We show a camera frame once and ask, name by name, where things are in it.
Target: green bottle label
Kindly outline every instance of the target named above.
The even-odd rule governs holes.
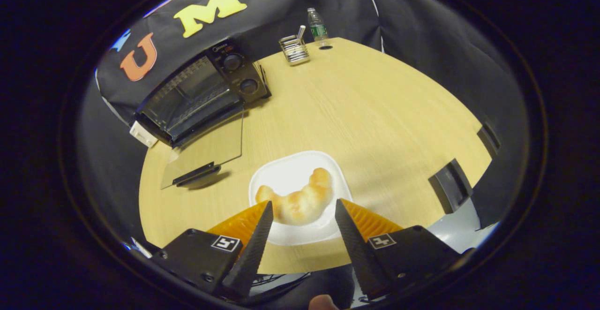
[[[323,24],[315,25],[315,26],[310,27],[310,32],[313,33],[313,37],[315,37],[315,38],[318,36],[326,36],[327,28],[325,28],[325,26]]]

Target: white plate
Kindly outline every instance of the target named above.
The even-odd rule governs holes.
[[[324,168],[331,174],[333,198],[316,221],[304,226],[284,225],[273,222],[268,242],[279,246],[297,246],[341,236],[336,223],[336,200],[352,201],[350,189],[336,161],[324,152],[305,151],[286,156],[260,167],[250,180],[248,198],[250,206],[256,204],[255,196],[262,185],[273,188],[279,195],[302,189],[315,168]]]

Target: yellow letter m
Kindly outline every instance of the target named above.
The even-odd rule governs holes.
[[[233,15],[247,8],[246,4],[240,3],[238,0],[208,0],[205,7],[201,5],[189,5],[176,13],[173,18],[181,19],[184,25],[184,38],[188,38],[202,30],[203,24],[196,20],[201,20],[204,23],[212,23],[215,20],[215,12],[219,9],[218,17],[225,18],[228,15]]]

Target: toaster oven knob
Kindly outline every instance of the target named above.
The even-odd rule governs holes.
[[[255,79],[246,79],[240,84],[240,91],[244,94],[253,94],[259,88]]]
[[[223,60],[223,67],[227,71],[235,71],[242,66],[242,56],[240,55],[228,55]]]

